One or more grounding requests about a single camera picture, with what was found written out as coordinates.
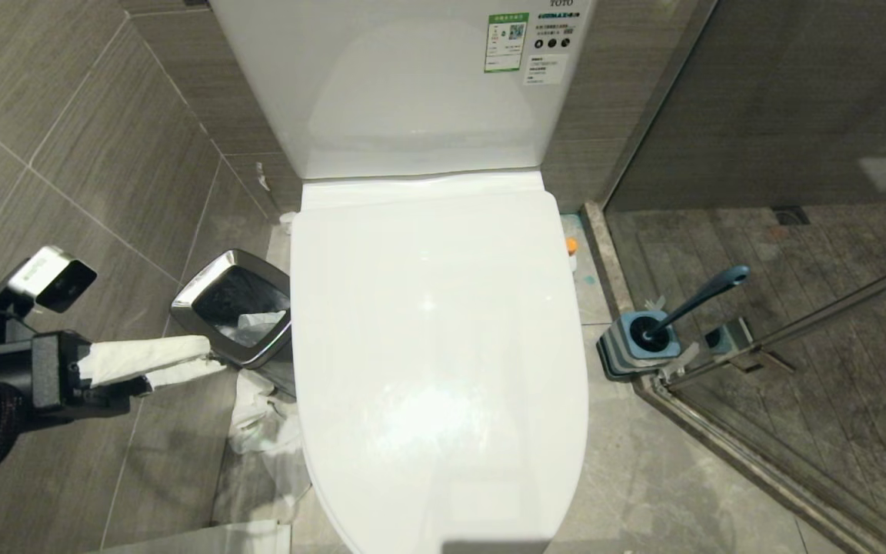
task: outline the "wall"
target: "wall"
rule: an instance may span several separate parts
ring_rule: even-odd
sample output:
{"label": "wall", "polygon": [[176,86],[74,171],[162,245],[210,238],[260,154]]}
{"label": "wall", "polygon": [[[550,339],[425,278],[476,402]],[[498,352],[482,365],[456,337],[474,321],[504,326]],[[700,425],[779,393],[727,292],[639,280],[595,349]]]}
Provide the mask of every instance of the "wall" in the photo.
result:
{"label": "wall", "polygon": [[[229,164],[271,217],[299,207],[289,168],[235,57],[207,9],[121,0]],[[542,165],[560,211],[604,196],[608,173],[638,134],[651,94],[697,0],[600,0],[559,126]],[[271,193],[257,185],[263,167]]]}
{"label": "wall", "polygon": [[[98,270],[38,329],[159,337],[182,282],[231,246],[264,253],[269,232],[119,4],[0,1],[0,279],[48,244]],[[232,402],[223,375],[23,435],[0,467],[0,552],[207,525]]]}
{"label": "wall", "polygon": [[618,210],[886,202],[886,2],[720,2]]}

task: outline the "shower enclosure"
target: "shower enclosure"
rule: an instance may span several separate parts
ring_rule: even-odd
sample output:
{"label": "shower enclosure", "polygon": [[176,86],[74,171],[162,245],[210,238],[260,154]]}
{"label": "shower enclosure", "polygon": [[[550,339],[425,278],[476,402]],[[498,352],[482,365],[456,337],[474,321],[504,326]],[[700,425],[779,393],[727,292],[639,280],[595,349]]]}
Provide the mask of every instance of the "shower enclosure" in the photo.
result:
{"label": "shower enclosure", "polygon": [[886,0],[703,4],[605,218],[636,309],[748,264],[675,326],[754,343],[655,388],[886,548]]}

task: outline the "white toilet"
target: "white toilet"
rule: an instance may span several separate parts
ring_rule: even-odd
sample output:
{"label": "white toilet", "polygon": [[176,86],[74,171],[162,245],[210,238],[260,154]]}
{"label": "white toilet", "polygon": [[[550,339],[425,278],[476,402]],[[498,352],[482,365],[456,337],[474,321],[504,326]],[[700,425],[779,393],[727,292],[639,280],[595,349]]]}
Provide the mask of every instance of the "white toilet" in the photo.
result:
{"label": "white toilet", "polygon": [[293,357],[355,553],[542,552],[587,371],[541,164],[589,0],[214,0],[303,185]]}

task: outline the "floor drain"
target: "floor drain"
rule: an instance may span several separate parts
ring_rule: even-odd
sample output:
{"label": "floor drain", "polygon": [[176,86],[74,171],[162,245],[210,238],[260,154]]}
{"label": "floor drain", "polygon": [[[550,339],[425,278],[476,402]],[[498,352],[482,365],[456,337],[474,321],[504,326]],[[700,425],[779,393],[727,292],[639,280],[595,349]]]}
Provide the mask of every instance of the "floor drain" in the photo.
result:
{"label": "floor drain", "polygon": [[801,206],[772,206],[774,218],[780,225],[808,225],[809,217]]}

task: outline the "toilet tank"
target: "toilet tank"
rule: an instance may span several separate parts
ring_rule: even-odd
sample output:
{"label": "toilet tank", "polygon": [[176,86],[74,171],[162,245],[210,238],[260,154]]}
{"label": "toilet tank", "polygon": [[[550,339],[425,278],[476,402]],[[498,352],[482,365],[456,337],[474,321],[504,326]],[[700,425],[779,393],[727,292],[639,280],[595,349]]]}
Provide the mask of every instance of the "toilet tank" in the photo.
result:
{"label": "toilet tank", "polygon": [[541,164],[595,0],[212,0],[303,179]]}

